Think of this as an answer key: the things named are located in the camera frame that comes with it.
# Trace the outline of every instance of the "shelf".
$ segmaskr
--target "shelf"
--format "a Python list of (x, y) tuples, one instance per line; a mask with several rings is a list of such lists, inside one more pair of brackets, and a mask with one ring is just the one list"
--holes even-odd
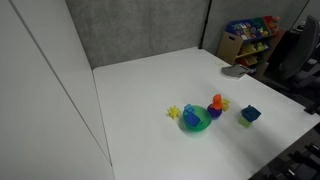
[(259, 41), (261, 39), (266, 39), (266, 38), (270, 38), (270, 37), (274, 37), (276, 36), (277, 34), (271, 34), (271, 35), (268, 35), (268, 36), (261, 36), (261, 37), (257, 37), (257, 38), (252, 38), (252, 39), (246, 39), (244, 40), (243, 39), (243, 44), (248, 44), (248, 43), (251, 43), (251, 42), (254, 42), (254, 41)]
[(263, 63), (263, 62), (266, 62), (265, 60), (262, 60), (262, 61), (257, 61), (256, 63), (254, 63), (254, 64), (251, 64), (250, 66), (254, 66), (254, 65), (257, 65), (257, 64), (260, 64), (260, 63)]
[(250, 53), (246, 53), (246, 54), (241, 54), (241, 55), (236, 56), (236, 59), (239, 59), (239, 58), (242, 58), (242, 57), (246, 57), (246, 56), (249, 56), (249, 55), (253, 55), (253, 54), (256, 54), (256, 53), (260, 53), (260, 52), (266, 51), (266, 50), (268, 50), (268, 49), (269, 49), (269, 48), (266, 48), (266, 49), (263, 49), (263, 50), (260, 50), (260, 51), (255, 51), (255, 52), (250, 52)]

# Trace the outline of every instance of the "gray fabric wall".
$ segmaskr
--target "gray fabric wall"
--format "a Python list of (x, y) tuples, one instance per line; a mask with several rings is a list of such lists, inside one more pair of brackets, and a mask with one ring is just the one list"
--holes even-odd
[(320, 20), (320, 1), (319, 0), (309, 0), (309, 3), (301, 13), (300, 17), (294, 24), (294, 28), (298, 27), (298, 25), (302, 24), (302, 22), (306, 22), (308, 15), (316, 18), (318, 21)]
[[(66, 0), (92, 68), (194, 47), (209, 0)], [(204, 49), (228, 21), (280, 16), (290, 28), (308, 0), (213, 0)]]

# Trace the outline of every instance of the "floor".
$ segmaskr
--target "floor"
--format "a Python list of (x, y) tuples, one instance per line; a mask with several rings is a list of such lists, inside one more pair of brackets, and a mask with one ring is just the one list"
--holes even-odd
[[(284, 91), (283, 92), (278, 91), (278, 92), (293, 99), (294, 101), (298, 102), (299, 104), (302, 104), (303, 106), (308, 106), (308, 105), (312, 104), (312, 102), (304, 96), (301, 96), (301, 95), (294, 95), (294, 96), (289, 95), (288, 96), (288, 94), (286, 94)], [(310, 131), (308, 131), (304, 136), (302, 136), (295, 143), (293, 143), (290, 147), (288, 147), (281, 154), (279, 154), (277, 156), (277, 158), (280, 158), (284, 161), (288, 161), (290, 159), (288, 157), (289, 153), (292, 153), (294, 151), (304, 152), (305, 151), (304, 146), (309, 145), (310, 143), (313, 143), (315, 145), (320, 146), (320, 133), (317, 132), (315, 129), (311, 129)], [(269, 174), (269, 173), (270, 173), (269, 168), (266, 165), (265, 167), (263, 167), (258, 173), (256, 173), (252, 177), (252, 180), (263, 180), (264, 175)]]

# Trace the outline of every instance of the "white table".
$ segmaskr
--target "white table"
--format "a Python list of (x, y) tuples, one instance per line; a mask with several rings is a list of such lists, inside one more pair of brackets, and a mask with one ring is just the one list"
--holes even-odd
[[(94, 70), (116, 180), (248, 179), (319, 122), (249, 76), (222, 76), (226, 65), (190, 48)], [(218, 93), (230, 109), (203, 132), (166, 116), (173, 105), (206, 108)], [(262, 115), (245, 129), (249, 104)]]

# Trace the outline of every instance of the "plastic toy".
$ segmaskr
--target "plastic toy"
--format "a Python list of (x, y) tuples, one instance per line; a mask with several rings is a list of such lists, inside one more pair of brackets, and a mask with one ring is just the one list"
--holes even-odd
[(172, 119), (178, 118), (180, 116), (180, 110), (177, 106), (170, 107), (168, 110), (168, 116)]
[(260, 31), (258, 31), (259, 28), (259, 24), (252, 19), (243, 19), (229, 22), (226, 31), (240, 36), (243, 40), (251, 40), (261, 37)]
[(211, 116), (200, 106), (186, 105), (183, 111), (184, 123), (191, 131), (202, 131), (211, 124)]
[(257, 48), (257, 51), (262, 51), (265, 49), (265, 47), (262, 45), (262, 42), (258, 42), (256, 44), (256, 48)]
[(274, 23), (277, 23), (278, 21), (280, 21), (280, 17), (275, 17), (275, 18), (273, 19), (273, 22), (274, 22)]
[(222, 99), (222, 111), (227, 111), (229, 109), (230, 101), (228, 99)]
[(259, 112), (253, 106), (249, 105), (248, 107), (242, 109), (241, 115), (242, 116), (239, 119), (239, 123), (245, 128), (248, 128), (251, 126), (253, 121), (259, 118), (259, 116), (261, 115), (261, 112)]
[(213, 97), (212, 104), (207, 108), (212, 118), (218, 118), (222, 114), (222, 100), (221, 94), (217, 94)]
[(248, 52), (244, 50), (244, 48), (240, 48), (240, 51), (238, 52), (238, 55), (247, 54)]
[(268, 35), (269, 35), (269, 32), (268, 32), (268, 31), (263, 31), (263, 32), (262, 32), (262, 35), (263, 35), (263, 36), (268, 36)]
[(253, 44), (244, 44), (242, 45), (242, 48), (247, 52), (247, 53), (252, 53), (256, 52), (257, 49), (254, 47)]

